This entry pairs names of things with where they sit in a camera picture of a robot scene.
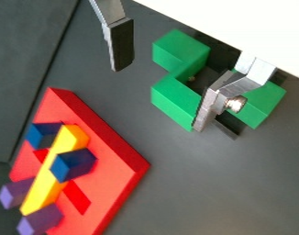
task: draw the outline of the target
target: wooden block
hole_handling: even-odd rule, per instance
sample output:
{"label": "wooden block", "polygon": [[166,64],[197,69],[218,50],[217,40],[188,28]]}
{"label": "wooden block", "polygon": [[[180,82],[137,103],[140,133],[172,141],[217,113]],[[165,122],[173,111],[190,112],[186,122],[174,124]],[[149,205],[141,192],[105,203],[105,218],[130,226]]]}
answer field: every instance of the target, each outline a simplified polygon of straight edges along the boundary
{"label": "wooden block", "polygon": [[40,235],[58,224],[61,218],[62,214],[56,204],[50,204],[21,218],[17,231],[21,235]]}
{"label": "wooden block", "polygon": [[153,43],[153,62],[168,74],[152,86],[152,104],[186,130],[192,130],[201,96],[185,85],[204,67],[209,47],[178,30],[172,30]]}
{"label": "wooden block", "polygon": [[18,182],[7,183],[1,187],[0,202],[3,209],[10,209],[22,203],[33,181],[34,177]]}
{"label": "wooden block", "polygon": [[97,158],[86,149],[57,154],[50,172],[60,183],[89,173]]}
{"label": "wooden block", "polygon": [[32,123],[25,139],[36,150],[49,148],[62,123]]}
{"label": "wooden block", "polygon": [[78,213],[84,215],[86,208],[90,206],[90,201],[72,180],[66,183],[64,194]]}

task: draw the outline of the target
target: white panel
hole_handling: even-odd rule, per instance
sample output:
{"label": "white panel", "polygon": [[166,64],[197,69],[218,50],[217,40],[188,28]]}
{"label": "white panel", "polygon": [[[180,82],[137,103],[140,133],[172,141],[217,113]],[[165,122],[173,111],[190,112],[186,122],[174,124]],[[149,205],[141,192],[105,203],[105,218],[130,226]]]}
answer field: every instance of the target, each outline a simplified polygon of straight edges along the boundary
{"label": "white panel", "polygon": [[299,0],[134,1],[299,77]]}

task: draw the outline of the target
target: block puzzle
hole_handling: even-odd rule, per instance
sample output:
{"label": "block puzzle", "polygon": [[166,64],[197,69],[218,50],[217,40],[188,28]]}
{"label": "block puzzle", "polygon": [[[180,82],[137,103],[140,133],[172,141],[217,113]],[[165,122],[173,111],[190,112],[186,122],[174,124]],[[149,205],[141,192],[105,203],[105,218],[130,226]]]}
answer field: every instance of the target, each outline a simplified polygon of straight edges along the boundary
{"label": "block puzzle", "polygon": [[52,163],[50,172],[58,183],[89,173],[97,158],[86,149],[60,153]]}
{"label": "block puzzle", "polygon": [[26,140],[36,150],[52,146],[56,133],[62,123],[32,124],[26,132]]}
{"label": "block puzzle", "polygon": [[186,131],[192,130],[201,96],[184,82],[204,67],[209,51],[209,47],[178,30],[153,43],[153,62],[169,73],[152,86],[152,104]]}
{"label": "block puzzle", "polygon": [[[149,163],[81,99],[68,90],[49,88],[33,123],[60,121],[65,125],[77,125],[88,135],[86,149],[97,156],[97,164],[86,175],[69,182],[70,187],[66,186],[60,193],[54,204],[64,219],[46,233],[101,234],[141,180]],[[41,164],[33,150],[25,141],[9,173],[13,182],[37,174]],[[85,198],[84,203],[76,204],[76,198]]]}
{"label": "block puzzle", "polygon": [[62,214],[56,204],[50,204],[21,218],[17,231],[21,235],[41,235],[49,228],[58,224],[61,218]]}
{"label": "block puzzle", "polygon": [[29,215],[56,201],[66,185],[58,183],[50,172],[56,154],[82,149],[88,140],[88,136],[76,125],[61,126],[36,180],[19,207],[22,215]]}
{"label": "block puzzle", "polygon": [[10,182],[1,187],[0,202],[3,209],[17,207],[22,203],[33,181],[34,178],[29,178],[18,182]]}
{"label": "block puzzle", "polygon": [[[169,74],[152,86],[152,104],[188,131],[196,117],[201,96],[182,84],[204,66],[209,48],[178,30],[170,31],[153,43],[153,62]],[[244,93],[246,104],[234,114],[253,129],[274,109],[285,91],[277,85],[266,84]]]}

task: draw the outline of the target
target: purple block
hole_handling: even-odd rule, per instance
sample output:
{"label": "purple block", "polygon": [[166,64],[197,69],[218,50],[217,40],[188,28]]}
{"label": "purple block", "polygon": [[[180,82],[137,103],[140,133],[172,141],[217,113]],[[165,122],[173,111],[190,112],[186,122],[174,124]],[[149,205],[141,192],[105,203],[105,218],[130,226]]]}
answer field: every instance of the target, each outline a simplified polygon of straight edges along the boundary
{"label": "purple block", "polygon": [[0,202],[3,209],[10,209],[22,203],[33,181],[34,177],[18,182],[10,182],[1,187]]}
{"label": "purple block", "polygon": [[50,204],[37,212],[21,218],[17,231],[21,235],[42,234],[58,224],[61,218],[62,214],[56,204]]}

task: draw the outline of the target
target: yellow block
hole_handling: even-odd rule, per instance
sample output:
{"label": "yellow block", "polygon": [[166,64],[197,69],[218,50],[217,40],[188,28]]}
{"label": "yellow block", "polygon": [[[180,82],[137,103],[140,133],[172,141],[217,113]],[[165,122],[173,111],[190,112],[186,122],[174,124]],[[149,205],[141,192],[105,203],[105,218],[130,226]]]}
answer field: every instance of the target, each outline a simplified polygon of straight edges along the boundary
{"label": "yellow block", "polygon": [[36,180],[30,186],[29,192],[19,207],[19,211],[23,216],[29,215],[53,203],[66,185],[66,182],[61,184],[58,183],[49,170],[56,155],[58,153],[76,151],[85,148],[88,140],[89,138],[78,126],[61,126],[45,161],[40,167]]}

